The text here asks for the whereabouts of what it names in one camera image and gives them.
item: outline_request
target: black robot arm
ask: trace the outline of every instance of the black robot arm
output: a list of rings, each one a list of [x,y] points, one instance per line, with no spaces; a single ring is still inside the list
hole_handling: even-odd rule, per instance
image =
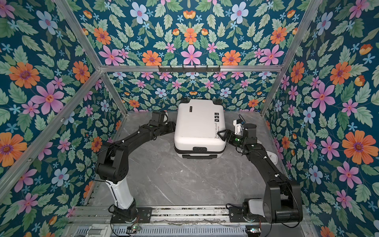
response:
[[[266,182],[263,197],[263,212],[266,220],[269,223],[300,222],[303,218],[300,185],[289,180],[275,167],[266,149],[257,142],[256,128],[255,124],[244,124],[242,136],[234,134],[229,129],[220,131],[218,134],[224,141],[240,148],[242,155],[246,155],[247,159],[255,165]],[[288,198],[281,199],[281,194]]]
[[[129,171],[130,153],[147,141],[175,131],[175,123],[167,120],[164,111],[154,111],[149,123],[140,126],[133,134],[114,143],[105,142],[102,146],[104,152],[98,155],[96,165],[96,173],[100,178],[114,184],[123,180]]]

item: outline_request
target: marble floor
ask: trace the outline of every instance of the marble floor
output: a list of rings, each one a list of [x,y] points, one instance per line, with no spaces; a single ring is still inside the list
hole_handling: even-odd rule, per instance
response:
[[[248,123],[257,125],[257,137],[268,151],[276,153],[265,121],[258,112],[225,112],[226,128],[234,130],[233,120],[241,114]],[[168,113],[176,121],[177,113]],[[151,113],[129,113],[120,138],[148,123]],[[284,166],[279,161],[277,167]],[[256,167],[231,145],[222,157],[212,160],[180,158],[174,150],[174,133],[149,141],[129,156],[127,181],[138,206],[143,205],[222,205],[241,204],[245,198],[263,198],[265,183]],[[101,183],[89,202],[109,206],[111,193]]]

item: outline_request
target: white suitcase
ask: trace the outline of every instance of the white suitcase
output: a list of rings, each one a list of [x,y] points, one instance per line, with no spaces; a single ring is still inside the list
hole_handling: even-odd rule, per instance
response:
[[[225,130],[221,101],[182,99],[174,135],[175,151],[187,159],[213,159],[222,155],[226,141],[217,132]]]

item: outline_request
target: orange flower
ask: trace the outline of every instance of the orange flower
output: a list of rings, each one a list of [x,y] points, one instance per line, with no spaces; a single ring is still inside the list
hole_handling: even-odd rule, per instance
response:
[[[288,140],[288,137],[284,136],[282,138],[282,145],[284,149],[288,149],[290,147],[290,141]]]
[[[174,29],[174,30],[172,31],[172,34],[173,34],[173,35],[179,35],[179,29],[178,29],[178,28]]]
[[[359,53],[361,55],[365,55],[365,54],[369,53],[371,51],[371,49],[373,49],[373,47],[371,46],[371,44],[364,44],[360,48]]]
[[[103,30],[103,28],[95,28],[94,31],[94,36],[97,37],[97,41],[101,42],[104,45],[111,43],[111,37],[106,30]]]
[[[39,82],[39,76],[37,76],[39,72],[29,63],[25,65],[23,62],[19,62],[17,67],[12,66],[9,71],[11,71],[9,77],[12,81],[16,81],[15,84],[19,87],[25,86],[29,89]]]
[[[89,78],[89,71],[87,65],[84,65],[82,61],[74,62],[74,66],[72,68],[72,72],[75,73],[76,80],[81,83],[85,83]]]
[[[162,59],[161,57],[158,57],[157,52],[152,52],[151,50],[148,50],[146,53],[143,53],[142,56],[144,57],[142,61],[146,63],[146,66],[160,66]]]
[[[258,100],[255,100],[255,99],[252,99],[251,101],[249,101],[248,105],[249,107],[255,107],[259,104],[259,101]]]
[[[333,84],[342,85],[345,80],[350,77],[351,66],[348,65],[347,62],[338,63],[335,68],[332,69],[332,75],[330,76],[330,80],[333,81]]]
[[[93,152],[98,152],[102,144],[102,139],[100,137],[95,137],[94,141],[92,142],[91,150],[93,150]]]
[[[291,18],[291,17],[293,17],[293,15],[295,15],[295,10],[291,10],[291,11],[289,11],[288,13],[287,13],[287,17],[288,18]]]
[[[196,40],[197,40],[196,36],[197,36],[197,33],[195,32],[195,30],[193,28],[188,28],[187,32],[184,33],[185,40],[189,44],[193,44],[194,42],[196,42]]]
[[[83,11],[83,14],[84,14],[88,19],[91,19],[91,18],[92,18],[92,13],[90,13],[90,12],[87,11],[87,10]]]
[[[322,237],[335,237],[334,233],[329,230],[328,227],[322,226],[321,227],[321,236]]]
[[[133,108],[138,108],[138,107],[139,107],[139,102],[138,102],[138,101],[135,101],[135,100],[130,100],[130,101],[129,101],[129,104],[130,104]]]
[[[363,86],[365,84],[365,81],[365,77],[363,75],[360,75],[355,79],[354,83],[356,86]]]
[[[291,72],[291,81],[294,83],[298,83],[303,78],[304,73],[304,63],[297,62],[296,65],[293,66]]]
[[[84,193],[83,193],[83,198],[86,198],[87,197],[87,195],[88,195],[88,192],[89,192],[89,190],[91,189],[91,187],[92,187],[92,185],[94,184],[94,181],[90,181],[89,183],[88,183],[88,185],[86,185],[86,187],[84,188]]]
[[[58,218],[58,216],[53,216],[53,217],[50,219],[50,221],[49,221],[49,225],[53,225],[53,224],[55,224],[57,218]]]
[[[205,29],[205,28],[203,28],[203,29],[201,30],[201,34],[202,34],[202,35],[207,35],[208,33],[209,33],[208,30]]]
[[[0,133],[0,162],[3,162],[3,167],[11,166],[14,159],[18,160],[22,155],[21,151],[25,151],[27,143],[22,142],[23,137],[15,134],[12,137],[10,132]]]
[[[116,123],[116,130],[119,129],[120,125],[121,125],[121,120],[117,121],[117,123]]]
[[[230,52],[225,53],[225,57],[222,57],[222,61],[224,62],[224,66],[237,66],[241,61],[241,54],[236,52],[235,50],[231,50]]]
[[[185,19],[194,19],[196,16],[196,12],[195,11],[184,11],[183,16]]]
[[[377,157],[379,149],[371,146],[376,143],[373,136],[368,135],[365,137],[364,131],[356,130],[355,135],[352,132],[346,134],[346,139],[342,141],[342,147],[346,148],[343,152],[348,158],[353,157],[354,163],[360,165],[363,160],[368,165],[374,162],[371,155]]]
[[[277,30],[274,30],[273,35],[270,37],[271,43],[279,44],[284,40],[285,36],[287,36],[287,28],[279,27]]]

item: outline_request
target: metal bar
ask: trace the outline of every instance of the metal bar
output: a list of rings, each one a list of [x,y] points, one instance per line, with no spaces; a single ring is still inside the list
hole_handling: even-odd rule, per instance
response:
[[[101,66],[101,72],[280,72],[280,65],[254,65],[254,66]]]
[[[84,49],[84,52],[87,54],[93,67],[96,70],[98,70],[101,66],[101,61],[98,58],[95,50],[92,48],[92,45],[88,41],[87,36],[84,34],[84,31],[80,26],[80,23],[78,22],[78,19],[74,15],[69,4],[66,0],[55,0],[54,2],[57,5],[60,12],[62,13],[64,19],[67,21],[67,24],[69,25],[70,29],[78,39],[79,44]]]
[[[307,10],[304,13],[303,19],[300,22],[298,31],[297,31],[297,33],[296,33],[296,35],[295,35],[295,37],[291,43],[290,48],[288,49],[288,51],[284,57],[283,69],[276,76],[276,79],[275,79],[273,85],[271,86],[271,90],[266,97],[265,105],[262,109],[263,115],[266,113],[269,105],[271,104],[271,101],[273,100],[275,93],[280,86],[280,82],[282,81],[285,74],[287,73],[288,67],[290,66],[292,59],[295,56],[295,53],[298,50],[300,43],[303,40],[304,35],[307,32],[308,27],[309,27],[313,17],[315,16],[316,11],[317,11],[317,9],[320,6],[322,1],[323,0],[311,0],[310,1]]]
[[[38,135],[20,158],[12,165],[0,179],[0,202],[14,187],[20,177],[27,171],[38,154],[45,148],[53,135],[62,126],[64,118],[68,118],[72,111],[83,100],[88,91],[96,84],[100,77],[100,71],[96,70],[84,83],[76,94],[66,103],[62,110],[52,119],[47,127]]]
[[[111,95],[111,97],[113,98],[117,107],[121,111],[121,114],[126,116],[128,111],[126,110],[125,105],[122,102],[121,97],[120,97],[119,93],[117,92],[116,88],[114,87],[114,85],[113,85],[111,79],[109,78],[108,74],[103,72],[101,78],[104,82],[105,87],[108,89],[109,94]]]

